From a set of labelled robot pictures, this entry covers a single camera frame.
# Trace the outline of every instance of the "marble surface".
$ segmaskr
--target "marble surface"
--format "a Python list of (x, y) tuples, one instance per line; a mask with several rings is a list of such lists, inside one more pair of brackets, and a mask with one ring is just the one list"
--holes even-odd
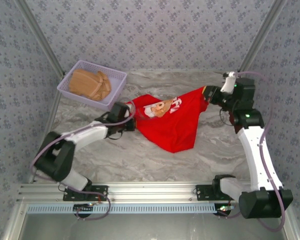
[[(223, 83), (214, 72), (129, 72), (119, 101), (144, 94), (165, 100), (204, 85)], [(219, 107), (200, 115), (193, 149), (170, 153), (140, 132), (125, 132), (119, 140), (100, 140), (75, 153), (73, 167), (93, 182), (211, 181), (216, 174), (249, 180), (243, 147), (231, 126), (220, 121)], [(103, 111), (61, 97), (52, 129), (68, 132), (83, 127)]]

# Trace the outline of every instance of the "plastic basket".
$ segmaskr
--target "plastic basket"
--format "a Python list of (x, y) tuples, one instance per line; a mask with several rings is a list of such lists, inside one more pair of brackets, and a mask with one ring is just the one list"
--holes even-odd
[[(76, 69), (84, 69), (86, 71), (97, 73), (98, 71), (103, 72), (109, 78), (111, 83), (111, 92), (110, 94), (101, 101), (94, 101), (88, 99), (84, 96), (79, 96), (69, 92), (69, 82), (72, 78), (72, 74)], [(90, 105), (94, 108), (101, 109), (104, 111), (110, 111), (116, 100), (118, 99), (119, 95), (121, 94), (123, 88), (126, 85), (126, 77), (127, 74), (123, 71), (114, 70), (108, 67), (100, 66), (88, 61), (79, 60), (70, 72), (64, 77), (64, 79), (59, 83), (57, 89), (68, 99), (76, 100), (83, 104)]]

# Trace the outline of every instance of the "patterned wallpaper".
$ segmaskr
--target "patterned wallpaper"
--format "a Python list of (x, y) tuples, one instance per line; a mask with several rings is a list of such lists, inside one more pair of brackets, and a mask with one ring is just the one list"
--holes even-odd
[(257, 84), (256, 106), (267, 120), (274, 99), (268, 147), (300, 222), (300, 0), (288, 1), (250, 69), (269, 77), (270, 87)]
[(272, 0), (27, 0), (62, 68), (238, 69)]
[(0, 0), (0, 239), (48, 120), (58, 78), (13, 0)]

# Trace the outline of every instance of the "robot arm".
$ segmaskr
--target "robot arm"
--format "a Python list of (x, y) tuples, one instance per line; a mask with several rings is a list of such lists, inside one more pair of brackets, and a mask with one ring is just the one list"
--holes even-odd
[[(56, 182), (60, 182), (78, 191), (89, 192), (92, 182), (72, 168), (75, 151), (115, 133), (134, 131), (136, 124), (133, 118), (124, 124), (120, 124), (120, 122), (127, 118), (127, 113), (129, 116), (129, 111), (130, 109), (126, 104), (116, 102), (110, 112), (105, 113), (89, 125), (83, 127), (86, 130), (76, 134), (75, 132), (78, 129), (62, 134), (54, 131), (49, 132), (38, 152), (41, 152), (49, 143), (59, 137), (69, 134), (70, 136), (49, 147), (38, 158), (34, 166)], [(104, 125), (116, 123), (118, 124), (112, 126)]]
[[(255, 85), (252, 79), (236, 79), (233, 72), (225, 73), (222, 88), (207, 86), (203, 95), (207, 101), (229, 112), (230, 122), (238, 135), (248, 163), (250, 186), (241, 184), (234, 176), (218, 175), (212, 182), (215, 192), (227, 194), (239, 202), (245, 218), (278, 218), (281, 210), (273, 186), (266, 174), (259, 151), (260, 138), (264, 131), (261, 113), (253, 109)], [(266, 140), (262, 143), (263, 155), (271, 178), (279, 190), (286, 209), (292, 202), (290, 190), (283, 189), (273, 167)]]

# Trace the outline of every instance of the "red t-shirt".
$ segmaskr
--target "red t-shirt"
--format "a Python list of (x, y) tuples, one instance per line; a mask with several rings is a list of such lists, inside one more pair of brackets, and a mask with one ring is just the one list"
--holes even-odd
[(162, 149), (176, 153), (195, 145), (199, 115), (207, 109), (205, 87), (170, 100), (149, 94), (132, 100), (136, 112), (136, 128)]

